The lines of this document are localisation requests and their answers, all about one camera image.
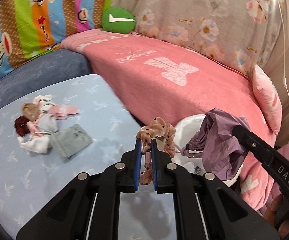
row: pink blanket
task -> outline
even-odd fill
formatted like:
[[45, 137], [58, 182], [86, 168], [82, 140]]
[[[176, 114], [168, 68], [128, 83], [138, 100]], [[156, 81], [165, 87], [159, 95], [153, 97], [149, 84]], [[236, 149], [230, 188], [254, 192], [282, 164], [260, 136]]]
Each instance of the pink blanket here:
[[[85, 55], [94, 72], [145, 124], [159, 116], [176, 125], [185, 117], [216, 107], [238, 117], [246, 116], [255, 134], [270, 145], [275, 142], [249, 79], [192, 50], [100, 29], [72, 35], [62, 41], [61, 47]], [[273, 179], [251, 153], [240, 177], [242, 198], [254, 209], [262, 207]]]

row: metal screw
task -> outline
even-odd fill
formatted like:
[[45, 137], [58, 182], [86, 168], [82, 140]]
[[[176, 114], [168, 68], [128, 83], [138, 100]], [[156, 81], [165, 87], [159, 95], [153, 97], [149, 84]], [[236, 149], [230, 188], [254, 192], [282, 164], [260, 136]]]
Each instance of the metal screw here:
[[213, 180], [213, 179], [215, 178], [215, 176], [214, 176], [213, 173], [207, 172], [207, 173], [205, 173], [205, 178], [206, 178], [207, 180]]
[[116, 169], [118, 169], [118, 170], [123, 169], [125, 166], [126, 165], [124, 163], [116, 163], [116, 165], [115, 165]]
[[174, 164], [174, 163], [168, 163], [166, 165], [166, 167], [169, 169], [169, 170], [175, 170], [177, 168], [177, 165]]
[[84, 180], [84, 179], [86, 179], [88, 177], [88, 174], [87, 173], [80, 173], [79, 175], [78, 175], [78, 179], [80, 179], [80, 180]]

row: purple fabric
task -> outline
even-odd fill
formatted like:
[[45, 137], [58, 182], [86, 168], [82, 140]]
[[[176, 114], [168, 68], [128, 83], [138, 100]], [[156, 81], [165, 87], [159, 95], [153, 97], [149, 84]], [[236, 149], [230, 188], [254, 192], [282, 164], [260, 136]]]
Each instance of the purple fabric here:
[[[221, 180], [233, 179], [241, 167], [247, 150], [231, 135], [236, 125], [250, 130], [246, 117], [235, 117], [214, 108], [206, 113], [200, 131], [195, 134], [181, 154], [189, 158], [201, 158], [207, 172], [214, 173]], [[197, 150], [202, 153], [189, 153]]]

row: red scrunchie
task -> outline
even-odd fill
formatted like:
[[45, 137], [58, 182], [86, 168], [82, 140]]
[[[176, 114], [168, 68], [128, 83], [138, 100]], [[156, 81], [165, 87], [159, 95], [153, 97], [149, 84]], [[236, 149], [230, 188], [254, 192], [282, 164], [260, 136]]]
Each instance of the red scrunchie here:
[[29, 120], [24, 117], [23, 115], [15, 120], [15, 129], [16, 133], [20, 136], [25, 136], [26, 134], [30, 133], [27, 123]]

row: white plastic bag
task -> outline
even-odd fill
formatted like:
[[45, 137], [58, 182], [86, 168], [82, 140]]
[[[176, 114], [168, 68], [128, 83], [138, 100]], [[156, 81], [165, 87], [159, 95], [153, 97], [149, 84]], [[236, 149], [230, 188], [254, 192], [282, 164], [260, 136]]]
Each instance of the white plastic bag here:
[[[205, 114], [196, 114], [186, 117], [177, 123], [175, 126], [174, 144], [178, 145], [180, 149], [185, 147], [191, 138], [197, 133], [197, 131], [200, 131], [201, 124], [205, 117]], [[185, 167], [191, 173], [195, 173], [195, 171], [197, 171], [197, 166], [200, 168], [200, 175], [203, 175], [205, 172], [201, 158], [188, 158], [187, 156], [183, 156], [180, 153], [176, 153], [175, 157], [172, 159], [172, 162]], [[241, 165], [233, 179], [223, 181], [228, 187], [231, 187], [237, 181], [242, 167], [243, 165]]]

